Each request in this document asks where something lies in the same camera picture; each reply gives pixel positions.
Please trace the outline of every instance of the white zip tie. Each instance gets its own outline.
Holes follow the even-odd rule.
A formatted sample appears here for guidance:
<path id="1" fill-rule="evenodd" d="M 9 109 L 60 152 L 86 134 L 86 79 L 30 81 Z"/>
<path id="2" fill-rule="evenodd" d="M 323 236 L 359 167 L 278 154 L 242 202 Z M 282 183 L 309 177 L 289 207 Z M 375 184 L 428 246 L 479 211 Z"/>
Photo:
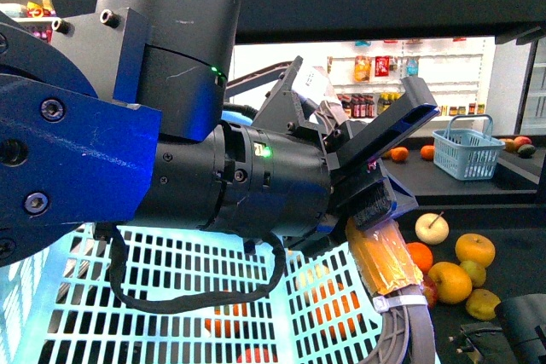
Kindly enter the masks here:
<path id="1" fill-rule="evenodd" d="M 385 296 L 377 296 L 372 299 L 374 309 L 377 313 L 385 313 L 389 309 L 400 306 L 420 305 L 427 306 L 427 298 L 419 294 L 406 294 L 403 296 L 395 296 L 386 298 Z"/>

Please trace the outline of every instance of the basket handle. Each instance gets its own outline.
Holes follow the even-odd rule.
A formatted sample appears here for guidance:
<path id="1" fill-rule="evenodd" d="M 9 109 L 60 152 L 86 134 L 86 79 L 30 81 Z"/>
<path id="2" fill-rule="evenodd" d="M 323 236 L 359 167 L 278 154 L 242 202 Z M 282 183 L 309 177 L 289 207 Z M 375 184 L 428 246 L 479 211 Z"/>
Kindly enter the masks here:
<path id="1" fill-rule="evenodd" d="M 450 139 L 450 133 L 451 133 L 451 124 L 453 124 L 453 122 L 456 120 L 456 119 L 459 119 L 459 118 L 478 118 L 478 117 L 485 117 L 485 118 L 488 118 L 489 119 L 489 123 L 487 123 L 487 127 L 485 127 L 485 132 L 484 132 L 484 135 L 489 139 L 491 140 L 491 136 L 493 134 L 493 118 L 491 117 L 491 115 L 488 115 L 488 114 L 478 114 L 478 115 L 456 115 L 455 117 L 453 117 L 450 121 L 449 124 L 447 124 L 447 128 L 445 129 L 445 135 L 444 137 L 447 138 L 448 140 Z"/>

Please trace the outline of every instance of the blue plastic crate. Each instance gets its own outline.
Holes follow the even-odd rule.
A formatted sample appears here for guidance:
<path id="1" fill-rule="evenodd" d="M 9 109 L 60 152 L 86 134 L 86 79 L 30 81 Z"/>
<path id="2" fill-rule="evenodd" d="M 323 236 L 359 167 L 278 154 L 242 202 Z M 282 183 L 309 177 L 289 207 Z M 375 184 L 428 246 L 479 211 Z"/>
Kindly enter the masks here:
<path id="1" fill-rule="evenodd" d="M 485 133 L 476 130 L 452 130 L 459 118 L 486 117 L 489 123 Z M 433 131 L 434 164 L 459 181 L 491 179 L 497 167 L 504 142 L 491 136 L 493 118 L 483 115 L 457 115 L 445 130 Z"/>
<path id="2" fill-rule="evenodd" d="M 274 265 L 268 245 L 247 256 L 234 235 L 129 227 L 122 233 L 130 247 L 124 290 L 140 298 L 249 292 L 268 281 Z M 375 347 L 381 332 L 381 317 L 369 302 L 347 244 L 312 261 L 290 254 L 282 282 L 268 298 L 249 303 L 246 316 L 233 316 L 233 307 L 221 309 L 220 315 L 214 308 L 183 315 L 128 309 L 110 290 L 108 255 L 109 245 L 93 240 L 90 226 L 84 225 L 34 257 L 0 269 L 0 362 L 230 363 L 246 349 L 260 348 L 276 357 L 271 362 L 354 363 Z M 317 264 L 329 273 L 318 277 Z M 297 288 L 302 274 L 313 281 Z M 329 280 L 343 290 L 307 304 L 305 293 Z M 351 292 L 360 309 L 319 326 L 317 309 L 324 314 L 327 303 L 342 295 L 351 300 Z M 338 323 L 350 318 L 358 323 L 356 331 L 341 339 Z M 206 319 L 238 321 L 240 331 L 217 337 L 207 331 Z"/>

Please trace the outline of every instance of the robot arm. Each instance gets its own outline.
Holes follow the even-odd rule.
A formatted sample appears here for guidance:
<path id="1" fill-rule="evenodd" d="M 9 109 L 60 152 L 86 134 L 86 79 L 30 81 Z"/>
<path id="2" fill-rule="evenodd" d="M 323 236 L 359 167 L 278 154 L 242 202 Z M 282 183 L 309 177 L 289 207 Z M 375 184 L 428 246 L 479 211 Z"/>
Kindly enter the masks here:
<path id="1" fill-rule="evenodd" d="M 396 212 L 403 189 L 377 159 L 438 113 L 422 79 L 406 78 L 404 97 L 372 124 L 324 119 L 327 132 L 310 121 L 320 102 L 310 95 L 327 80 L 297 58 L 252 126 L 220 122 L 238 9 L 239 0 L 99 0 L 97 13 L 55 21 L 53 47 L 1 19 L 0 266 L 96 222 L 96 237 L 116 244 L 120 298 L 188 311 L 266 295 L 284 264 L 277 235 L 297 248 L 348 217 L 367 228 Z M 114 227 L 129 221 L 265 240 L 276 271 L 248 295 L 150 307 L 120 290 L 125 245 Z"/>

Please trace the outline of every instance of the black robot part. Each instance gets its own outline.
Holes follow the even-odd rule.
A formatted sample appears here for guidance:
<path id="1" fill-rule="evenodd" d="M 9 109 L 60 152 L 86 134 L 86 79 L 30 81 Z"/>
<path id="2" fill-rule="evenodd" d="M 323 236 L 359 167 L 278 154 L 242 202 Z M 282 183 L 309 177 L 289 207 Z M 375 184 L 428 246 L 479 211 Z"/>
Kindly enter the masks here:
<path id="1" fill-rule="evenodd" d="M 161 133 L 203 141 L 218 124 L 239 0 L 98 0 L 97 13 L 148 18 L 137 102 L 163 113 Z"/>
<path id="2" fill-rule="evenodd" d="M 329 195 L 318 147 L 223 123 L 198 144 L 159 144 L 152 187 L 131 224 L 303 236 L 320 222 Z"/>

